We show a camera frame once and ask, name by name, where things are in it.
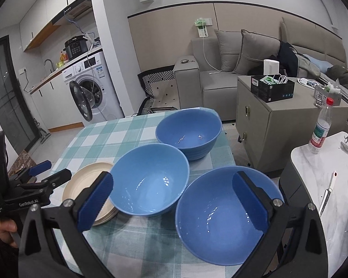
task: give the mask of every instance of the tissue box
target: tissue box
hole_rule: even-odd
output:
[[[340,105],[340,101],[342,101],[342,95],[341,94],[327,93],[324,90],[324,86],[323,86],[323,88],[321,88],[319,85],[316,86],[313,97],[314,97],[315,100],[317,98],[320,98],[321,101],[322,101],[322,105],[323,106],[326,105],[327,97],[330,97],[330,98],[332,98],[334,100],[333,106],[339,106]]]
[[[295,82],[288,80],[285,84],[266,84],[260,81],[266,75],[252,76],[250,92],[265,102],[290,99],[294,95]]]

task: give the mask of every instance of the screw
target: screw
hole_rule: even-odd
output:
[[[312,204],[312,203],[309,203],[308,204],[308,209],[311,210],[311,211],[316,210],[316,206],[314,204]]]
[[[30,210],[32,212],[35,212],[38,208],[39,208],[38,204],[33,204],[33,205],[31,205]]]
[[[276,207],[281,207],[283,202],[280,200],[280,199],[274,199],[273,200],[273,204],[276,206]]]
[[[73,200],[67,199],[63,202],[63,206],[65,207],[71,207],[73,205]]]

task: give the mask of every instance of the table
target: table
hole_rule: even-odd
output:
[[[250,92],[251,77],[238,77],[236,128],[252,166],[262,172],[283,169],[291,151],[309,142],[320,109],[314,106],[314,90],[295,82],[291,99],[266,103]],[[346,127],[348,104],[332,108],[329,136]]]
[[[81,130],[63,152],[52,174],[68,168],[73,174],[94,162],[116,163],[131,149],[157,143],[155,129],[172,112],[128,117],[92,124]],[[235,165],[225,133],[210,153],[190,162],[190,180],[213,168]],[[61,204],[65,185],[55,189],[51,206]],[[129,216],[121,212],[106,224],[85,231],[87,241],[116,278],[229,278],[240,266],[217,266],[193,256],[175,230],[174,213],[156,217]],[[59,230],[57,241],[69,267],[79,272]]]
[[[348,155],[340,149],[346,132],[326,138],[321,151],[314,155],[307,145],[291,152],[290,162],[281,174],[281,186],[288,203],[294,206],[313,202],[321,205],[331,174],[338,173],[334,190],[321,216],[329,258],[329,277],[348,256]]]

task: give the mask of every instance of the tablecloth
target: tablecloth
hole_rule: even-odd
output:
[[[74,174],[82,167],[100,161],[116,163],[135,147],[157,143],[157,125],[173,112],[127,117],[85,127],[65,149],[51,174],[64,168]],[[190,162],[188,184],[213,168],[229,165],[235,165],[235,162],[225,133],[221,132],[207,156]],[[51,206],[61,204],[65,185],[54,190]],[[109,222],[85,231],[84,236],[116,278],[232,277],[240,266],[208,264],[184,247],[175,230],[174,215],[175,210],[155,217],[119,212]],[[69,267],[79,272],[60,231],[55,230],[55,233]]]

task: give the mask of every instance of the blue gripper pad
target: blue gripper pad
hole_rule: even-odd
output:
[[[113,189],[113,177],[102,172],[89,188],[85,188],[75,199],[77,230],[89,230]]]
[[[266,233],[269,226],[268,212],[238,172],[233,176],[232,187],[255,229]]]
[[[44,161],[36,166],[33,166],[29,169],[29,176],[34,177],[38,174],[43,173],[44,171],[49,170],[52,167],[52,163],[50,161]]]

